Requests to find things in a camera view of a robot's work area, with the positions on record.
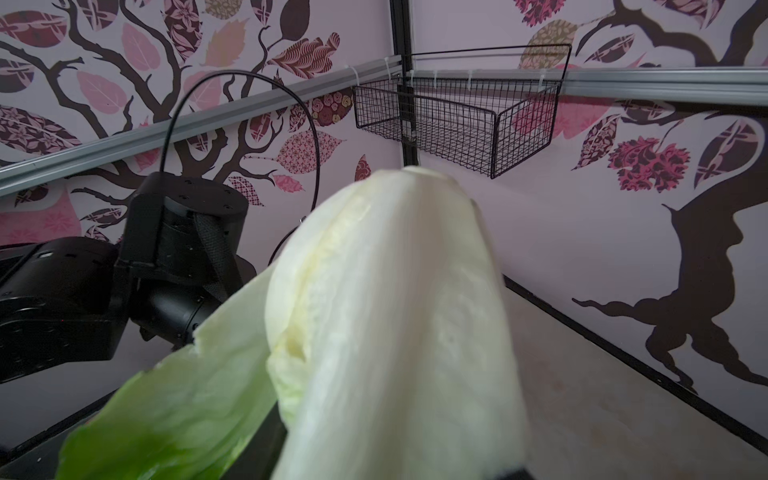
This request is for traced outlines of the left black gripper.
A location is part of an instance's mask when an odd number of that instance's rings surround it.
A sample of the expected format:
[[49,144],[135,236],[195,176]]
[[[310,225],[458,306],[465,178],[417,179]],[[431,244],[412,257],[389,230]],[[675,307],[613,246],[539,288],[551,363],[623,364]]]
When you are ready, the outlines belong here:
[[149,340],[158,337],[181,348],[228,298],[206,257],[170,257],[128,267],[132,281],[128,318]]

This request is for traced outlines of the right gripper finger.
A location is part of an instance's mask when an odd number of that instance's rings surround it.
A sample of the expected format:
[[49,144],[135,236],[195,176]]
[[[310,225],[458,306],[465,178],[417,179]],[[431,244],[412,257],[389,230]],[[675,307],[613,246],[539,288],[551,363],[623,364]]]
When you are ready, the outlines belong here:
[[270,480],[287,434],[275,404],[222,480]]

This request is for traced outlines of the green toy lettuce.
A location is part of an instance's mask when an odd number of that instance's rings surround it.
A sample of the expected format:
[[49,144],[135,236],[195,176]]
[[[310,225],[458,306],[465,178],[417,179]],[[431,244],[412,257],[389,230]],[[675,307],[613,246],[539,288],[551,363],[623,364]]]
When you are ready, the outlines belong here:
[[192,344],[128,380],[60,479],[218,479],[271,410],[276,479],[500,479],[527,419],[476,203],[422,167],[324,201]]

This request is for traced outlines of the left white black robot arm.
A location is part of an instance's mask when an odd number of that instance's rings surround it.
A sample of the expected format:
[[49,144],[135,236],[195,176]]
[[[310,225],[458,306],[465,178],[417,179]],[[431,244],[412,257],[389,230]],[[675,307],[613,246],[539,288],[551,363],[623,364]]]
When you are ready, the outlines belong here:
[[215,270],[197,237],[116,245],[65,237],[1,249],[1,380],[65,363],[113,358],[127,322],[179,349],[221,305]]

